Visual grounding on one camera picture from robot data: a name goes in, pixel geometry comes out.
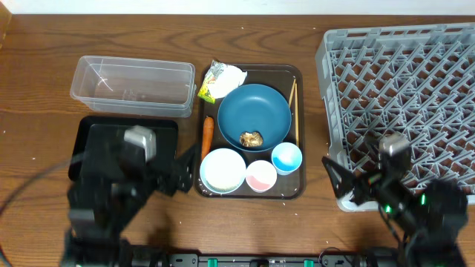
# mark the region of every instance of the carrot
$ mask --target carrot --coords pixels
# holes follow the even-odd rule
[[[208,155],[211,149],[211,142],[213,140],[214,120],[211,117],[206,117],[203,123],[203,143],[201,144],[201,161]]]

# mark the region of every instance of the dish rack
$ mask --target dish rack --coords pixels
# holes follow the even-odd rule
[[[364,173],[376,166],[364,135],[400,132],[412,147],[407,188],[454,181],[475,203],[475,24],[329,30],[315,60],[332,159]],[[339,207],[378,208],[352,197]]]

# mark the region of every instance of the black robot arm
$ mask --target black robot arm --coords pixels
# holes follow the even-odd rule
[[[338,163],[324,157],[322,162],[332,181],[337,198],[353,193],[353,202],[369,200],[379,204],[383,220],[394,221],[403,231],[398,240],[398,266],[465,266],[456,245],[459,230],[467,223],[467,197],[453,183],[434,180],[419,195],[412,194],[401,179],[410,170],[410,146],[399,133],[384,137],[379,145],[366,137],[369,151],[375,151],[379,168],[356,177]],[[389,252],[375,250],[360,263],[371,266],[395,266],[379,263]]]
[[[107,174],[81,176],[71,186],[68,200],[71,230],[66,234],[62,266],[166,266],[166,254],[160,249],[130,245],[120,233],[155,192],[173,196],[192,186],[192,146],[176,159],[169,172],[149,165],[156,153],[152,130],[135,126],[125,132],[115,153],[125,179]]]

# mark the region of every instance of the blue cup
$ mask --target blue cup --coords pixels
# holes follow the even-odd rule
[[[289,175],[302,164],[302,151],[289,142],[279,144],[272,151],[272,164],[280,175]]]

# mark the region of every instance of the wooden table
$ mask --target wooden table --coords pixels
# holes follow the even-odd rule
[[[202,253],[319,254],[396,243],[377,212],[336,205],[322,156],[329,142],[315,52],[325,31],[348,27],[438,24],[475,17],[434,16],[13,16],[0,50],[0,200],[32,174],[71,155],[82,117],[69,95],[80,56],[191,62],[197,85],[212,59],[287,63],[304,77],[307,189],[294,201],[215,200],[191,190],[155,194],[123,233],[132,243]],[[178,119],[179,151],[196,141],[197,105]],[[14,266],[57,266],[69,226],[67,170],[28,188],[0,222]],[[459,244],[475,265],[475,207]]]

